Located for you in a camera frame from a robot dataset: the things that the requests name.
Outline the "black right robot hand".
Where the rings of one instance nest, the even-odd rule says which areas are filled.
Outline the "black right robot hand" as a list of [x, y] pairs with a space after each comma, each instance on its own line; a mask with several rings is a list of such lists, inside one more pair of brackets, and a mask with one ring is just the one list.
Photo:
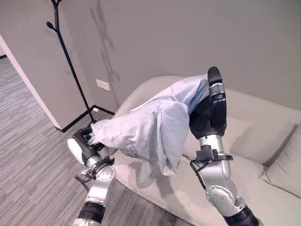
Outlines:
[[224, 136], [227, 127], [226, 93], [222, 75], [217, 67], [207, 72], [209, 96], [190, 114], [190, 131], [196, 139], [210, 135]]

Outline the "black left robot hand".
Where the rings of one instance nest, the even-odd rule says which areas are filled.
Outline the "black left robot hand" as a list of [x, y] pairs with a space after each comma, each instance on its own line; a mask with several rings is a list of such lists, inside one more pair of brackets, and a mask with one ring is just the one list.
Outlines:
[[67, 146], [72, 155], [79, 163], [85, 165], [89, 169], [100, 162], [101, 156], [99, 151], [104, 148], [104, 144], [100, 142], [91, 145], [89, 144], [92, 135], [91, 127], [81, 128], [67, 140]]

